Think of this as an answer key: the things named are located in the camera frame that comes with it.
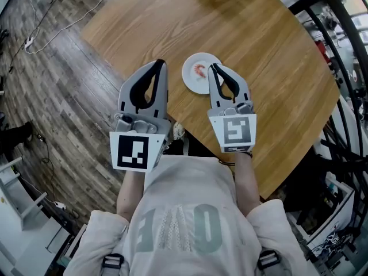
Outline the person's white shoe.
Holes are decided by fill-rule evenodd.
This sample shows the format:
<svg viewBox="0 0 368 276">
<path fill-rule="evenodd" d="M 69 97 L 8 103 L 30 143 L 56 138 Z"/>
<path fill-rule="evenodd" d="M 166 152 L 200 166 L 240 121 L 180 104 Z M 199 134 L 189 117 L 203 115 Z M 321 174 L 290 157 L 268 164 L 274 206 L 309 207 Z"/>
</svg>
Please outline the person's white shoe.
<svg viewBox="0 0 368 276">
<path fill-rule="evenodd" d="M 176 122 L 172 127 L 172 138 L 173 140 L 183 140 L 185 136 L 185 128 L 178 122 Z"/>
</svg>

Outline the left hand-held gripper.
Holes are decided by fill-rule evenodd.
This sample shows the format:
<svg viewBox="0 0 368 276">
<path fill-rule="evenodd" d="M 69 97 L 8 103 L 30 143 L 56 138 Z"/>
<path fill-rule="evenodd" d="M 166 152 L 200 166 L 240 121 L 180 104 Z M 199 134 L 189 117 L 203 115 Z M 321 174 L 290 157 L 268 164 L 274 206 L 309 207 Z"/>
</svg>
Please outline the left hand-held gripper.
<svg viewBox="0 0 368 276">
<path fill-rule="evenodd" d="M 121 86 L 117 123 L 110 132 L 112 166 L 116 170 L 151 172 L 167 147 L 168 71 L 163 59 L 136 70 Z"/>
</svg>

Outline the person's pale printed shirt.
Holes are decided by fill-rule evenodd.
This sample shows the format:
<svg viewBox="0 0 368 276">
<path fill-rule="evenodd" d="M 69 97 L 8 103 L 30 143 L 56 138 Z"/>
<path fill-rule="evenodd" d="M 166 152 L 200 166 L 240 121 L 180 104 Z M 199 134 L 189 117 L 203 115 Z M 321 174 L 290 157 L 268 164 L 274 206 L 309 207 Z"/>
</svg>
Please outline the person's pale printed shirt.
<svg viewBox="0 0 368 276">
<path fill-rule="evenodd" d="M 258 268 L 263 249 L 281 262 Z M 100 276 L 120 254 L 120 276 L 308 276 L 304 253 L 279 199 L 246 217 L 237 206 L 235 169 L 216 158 L 165 155 L 145 174 L 131 221 L 94 210 L 63 276 Z"/>
</svg>

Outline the black metal railing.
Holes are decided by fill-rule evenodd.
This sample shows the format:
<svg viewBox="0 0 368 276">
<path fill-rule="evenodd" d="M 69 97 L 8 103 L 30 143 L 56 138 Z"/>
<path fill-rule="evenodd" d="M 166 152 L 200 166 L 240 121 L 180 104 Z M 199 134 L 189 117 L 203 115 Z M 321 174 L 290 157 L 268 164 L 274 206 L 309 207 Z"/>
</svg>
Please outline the black metal railing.
<svg viewBox="0 0 368 276">
<path fill-rule="evenodd" d="M 298 0 L 289 6 L 289 10 L 294 15 L 303 11 L 307 12 L 311 20 L 315 23 L 316 28 L 321 32 L 325 42 L 330 47 L 330 50 L 334 55 L 335 60 L 333 64 L 338 67 L 339 72 L 342 74 L 342 79 L 337 80 L 336 84 L 339 87 L 346 85 L 352 102 L 352 113 L 356 122 L 359 152 L 354 153 L 352 150 L 346 115 L 343 112 L 342 102 L 338 101 L 337 107 L 340 114 L 340 119 L 342 121 L 345 137 L 341 137 L 340 134 L 338 134 L 334 120 L 330 119 L 327 123 L 327 126 L 323 129 L 323 132 L 328 138 L 326 140 L 322 140 L 321 144 L 329 149 L 332 159 L 330 161 L 321 159 L 320 164 L 328 171 L 336 174 L 339 181 L 348 183 L 348 185 L 352 186 L 352 188 L 355 190 L 356 197 L 352 209 L 350 228 L 352 229 L 354 236 L 358 237 L 361 233 L 360 230 L 363 225 L 363 221 L 368 215 L 368 182 L 364 178 L 364 174 L 368 174 L 368 154 L 363 153 L 363 133 L 358 113 L 357 96 L 352 88 L 347 69 L 329 33 L 327 32 L 327 28 L 323 25 L 322 21 L 311 8 L 312 5 L 318 2 L 324 2 L 327 6 L 329 6 L 331 12 L 333 12 L 342 26 L 342 29 L 347 35 L 352 45 L 353 51 L 357 56 L 356 58 L 358 59 L 358 63 L 362 69 L 363 81 L 367 87 L 368 53 L 364 51 L 363 42 L 358 35 L 358 30 L 347 10 L 343 6 L 341 0 Z"/>
</svg>

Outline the white printed box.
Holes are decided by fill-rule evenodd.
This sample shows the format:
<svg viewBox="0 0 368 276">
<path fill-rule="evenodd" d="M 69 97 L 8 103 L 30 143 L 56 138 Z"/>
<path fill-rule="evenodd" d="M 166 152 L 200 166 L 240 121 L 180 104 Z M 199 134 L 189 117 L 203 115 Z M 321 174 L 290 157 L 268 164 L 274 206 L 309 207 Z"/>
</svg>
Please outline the white printed box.
<svg viewBox="0 0 368 276">
<path fill-rule="evenodd" d="M 350 224 L 354 205 L 355 193 L 351 187 L 344 182 L 338 182 L 336 179 L 330 177 L 327 177 L 325 182 L 328 186 L 328 190 L 334 191 L 333 194 L 339 194 L 339 190 L 341 191 L 342 200 L 338 202 L 332 214 L 323 220 L 315 231 L 308 234 L 302 225 L 297 224 L 298 215 L 301 214 L 301 212 L 286 214 L 291 224 L 294 225 L 301 234 L 308 249 L 316 257 L 320 256 L 323 250 L 332 250 L 332 244 L 330 244 L 331 241 L 328 240 L 328 237 L 337 231 L 345 229 L 345 227 Z"/>
</svg>

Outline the person's left forearm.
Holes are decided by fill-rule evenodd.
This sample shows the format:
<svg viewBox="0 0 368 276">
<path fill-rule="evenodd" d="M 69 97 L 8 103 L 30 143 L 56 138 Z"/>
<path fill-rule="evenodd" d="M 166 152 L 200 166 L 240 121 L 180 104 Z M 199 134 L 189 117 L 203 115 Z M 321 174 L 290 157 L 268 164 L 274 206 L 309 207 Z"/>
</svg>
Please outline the person's left forearm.
<svg viewBox="0 0 368 276">
<path fill-rule="evenodd" d="M 133 214 L 143 197 L 144 172 L 127 171 L 124 175 L 116 203 L 116 212 L 131 221 Z"/>
</svg>

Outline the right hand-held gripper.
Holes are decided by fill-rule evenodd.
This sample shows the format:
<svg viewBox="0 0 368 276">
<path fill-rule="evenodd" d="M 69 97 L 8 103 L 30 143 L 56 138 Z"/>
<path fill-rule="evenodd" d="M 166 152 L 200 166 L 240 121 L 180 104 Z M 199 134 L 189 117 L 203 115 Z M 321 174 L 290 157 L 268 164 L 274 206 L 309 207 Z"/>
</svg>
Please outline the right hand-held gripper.
<svg viewBox="0 0 368 276">
<path fill-rule="evenodd" d="M 221 152 L 251 152 L 257 115 L 247 82 L 234 70 L 216 63 L 210 65 L 208 76 L 211 109 L 207 115 Z"/>
</svg>

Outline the person's right forearm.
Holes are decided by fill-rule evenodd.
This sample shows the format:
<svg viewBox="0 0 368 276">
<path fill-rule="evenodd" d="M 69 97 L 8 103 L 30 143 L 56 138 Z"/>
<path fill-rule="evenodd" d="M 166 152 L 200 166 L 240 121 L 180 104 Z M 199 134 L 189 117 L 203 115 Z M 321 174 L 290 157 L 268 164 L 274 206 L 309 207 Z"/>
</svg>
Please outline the person's right forearm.
<svg viewBox="0 0 368 276">
<path fill-rule="evenodd" d="M 246 217 L 260 205 L 258 184 L 252 166 L 252 158 L 248 153 L 235 153 L 235 190 L 237 206 Z"/>
</svg>

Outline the red object behind railing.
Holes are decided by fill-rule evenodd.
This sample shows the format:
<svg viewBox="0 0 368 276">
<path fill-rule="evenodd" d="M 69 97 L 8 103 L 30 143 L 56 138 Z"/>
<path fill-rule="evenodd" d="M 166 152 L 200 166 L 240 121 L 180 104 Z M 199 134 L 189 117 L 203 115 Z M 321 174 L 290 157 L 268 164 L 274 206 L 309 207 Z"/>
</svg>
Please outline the red object behind railing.
<svg viewBox="0 0 368 276">
<path fill-rule="evenodd" d="M 318 40 L 315 41 L 315 44 L 317 46 L 317 48 L 319 49 L 320 53 L 322 54 L 324 60 L 326 61 L 327 65 L 331 64 L 331 60 L 329 58 L 329 56 L 327 55 L 327 50 L 325 48 L 325 45 L 322 41 Z"/>
</svg>

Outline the white shelf unit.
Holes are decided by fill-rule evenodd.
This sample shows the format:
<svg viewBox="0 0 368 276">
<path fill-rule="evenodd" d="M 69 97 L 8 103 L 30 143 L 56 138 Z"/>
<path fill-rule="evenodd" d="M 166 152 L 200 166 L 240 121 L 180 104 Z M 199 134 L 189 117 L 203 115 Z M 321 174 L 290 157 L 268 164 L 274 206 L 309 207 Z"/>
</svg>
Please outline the white shelf unit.
<svg viewBox="0 0 368 276">
<path fill-rule="evenodd" d="M 13 166 L 0 156 L 0 272 L 4 276 L 45 276 L 70 233 L 28 194 Z"/>
</svg>

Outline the person's dark trousers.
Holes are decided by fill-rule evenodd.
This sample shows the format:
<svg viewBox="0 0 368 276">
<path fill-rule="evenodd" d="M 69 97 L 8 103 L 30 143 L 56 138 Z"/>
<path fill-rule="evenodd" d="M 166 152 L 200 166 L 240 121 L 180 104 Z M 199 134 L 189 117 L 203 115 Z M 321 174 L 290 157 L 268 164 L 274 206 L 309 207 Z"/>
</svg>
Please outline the person's dark trousers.
<svg viewBox="0 0 368 276">
<path fill-rule="evenodd" d="M 215 155 L 189 132 L 182 139 L 173 140 L 163 152 L 164 155 L 215 157 Z"/>
</svg>

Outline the white plate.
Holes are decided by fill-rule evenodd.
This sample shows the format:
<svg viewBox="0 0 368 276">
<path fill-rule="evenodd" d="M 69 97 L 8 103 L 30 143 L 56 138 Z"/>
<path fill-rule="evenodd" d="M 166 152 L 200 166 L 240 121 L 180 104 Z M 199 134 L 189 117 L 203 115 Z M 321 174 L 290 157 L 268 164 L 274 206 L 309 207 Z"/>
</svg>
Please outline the white plate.
<svg viewBox="0 0 368 276">
<path fill-rule="evenodd" d="M 211 64 L 222 64 L 222 62 L 212 54 L 199 52 L 189 56 L 182 66 L 182 79 L 186 87 L 194 93 L 209 94 L 208 70 Z M 198 77 L 193 68 L 195 64 L 205 66 L 206 79 Z"/>
</svg>

